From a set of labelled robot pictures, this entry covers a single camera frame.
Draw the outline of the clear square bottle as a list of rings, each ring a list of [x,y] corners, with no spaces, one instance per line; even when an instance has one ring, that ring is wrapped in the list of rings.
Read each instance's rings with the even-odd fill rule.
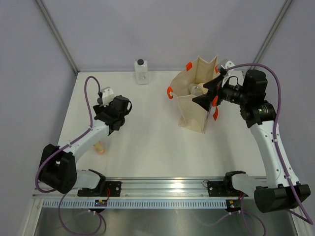
[[[138,59],[135,61],[134,70],[138,85],[146,85],[149,83],[148,64],[146,60]]]

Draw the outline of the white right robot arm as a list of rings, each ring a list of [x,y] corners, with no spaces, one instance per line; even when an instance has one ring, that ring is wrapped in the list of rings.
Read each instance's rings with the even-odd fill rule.
[[[266,75],[259,70],[248,70],[243,84],[233,86],[225,78],[226,72],[204,85],[208,91],[193,98],[193,102],[209,111],[212,103],[223,100],[239,105],[240,114],[258,145],[265,168],[266,183],[250,177],[244,171],[227,172],[223,190],[228,195],[238,191],[251,197],[260,212],[297,208],[310,194],[307,184],[301,184],[290,167],[279,134],[276,112],[265,100],[268,84]]]

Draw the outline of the silver foil tube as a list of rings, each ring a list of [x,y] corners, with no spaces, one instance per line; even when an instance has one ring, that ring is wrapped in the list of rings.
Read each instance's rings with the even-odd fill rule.
[[[189,92],[194,96],[201,96],[204,95],[202,91],[197,87],[198,84],[190,84],[189,85]]]

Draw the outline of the cream lotion pump bottle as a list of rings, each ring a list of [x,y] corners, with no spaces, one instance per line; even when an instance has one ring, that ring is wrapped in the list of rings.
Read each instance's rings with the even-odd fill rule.
[[[204,87],[204,83],[199,83],[197,87],[202,91],[203,94],[208,92],[208,89]]]

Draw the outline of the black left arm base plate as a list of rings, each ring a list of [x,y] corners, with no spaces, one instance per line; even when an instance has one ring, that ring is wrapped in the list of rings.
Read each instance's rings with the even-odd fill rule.
[[[119,197],[121,193],[121,181],[103,181],[99,183],[96,188],[83,188],[78,190],[78,197]]]

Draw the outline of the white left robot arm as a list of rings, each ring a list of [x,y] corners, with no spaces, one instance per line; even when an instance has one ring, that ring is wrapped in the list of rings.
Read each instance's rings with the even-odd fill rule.
[[[76,163],[93,145],[124,125],[132,103],[118,95],[107,106],[95,105],[93,108],[96,116],[78,137],[63,145],[49,144],[44,148],[35,177],[35,185],[40,192],[45,192],[39,187],[40,182],[62,194],[75,188],[89,189],[95,196],[105,192],[105,176],[91,169],[79,170]]]

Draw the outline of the canvas tote bag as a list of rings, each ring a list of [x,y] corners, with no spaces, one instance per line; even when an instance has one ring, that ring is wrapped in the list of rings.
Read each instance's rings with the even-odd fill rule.
[[[218,63],[217,56],[210,62],[198,57],[195,61],[188,62],[185,69],[175,76],[167,88],[168,98],[177,102],[181,114],[180,127],[205,132],[209,112],[192,101],[195,96],[190,93],[189,86],[191,84],[198,86],[214,79],[218,75],[216,72]]]

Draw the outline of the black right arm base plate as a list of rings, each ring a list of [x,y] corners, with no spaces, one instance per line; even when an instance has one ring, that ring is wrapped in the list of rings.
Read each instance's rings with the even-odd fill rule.
[[[209,197],[239,197],[241,192],[253,197],[255,191],[255,186],[246,180],[237,180],[227,186],[224,185],[223,180],[205,180],[204,184]]]

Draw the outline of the peach liquid clear bottle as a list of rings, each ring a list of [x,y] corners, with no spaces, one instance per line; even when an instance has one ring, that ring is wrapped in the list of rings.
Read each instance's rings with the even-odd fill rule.
[[[101,141],[98,141],[97,143],[95,143],[93,145],[93,148],[94,148],[95,152],[99,155],[102,155],[105,153],[105,148],[104,148]]]

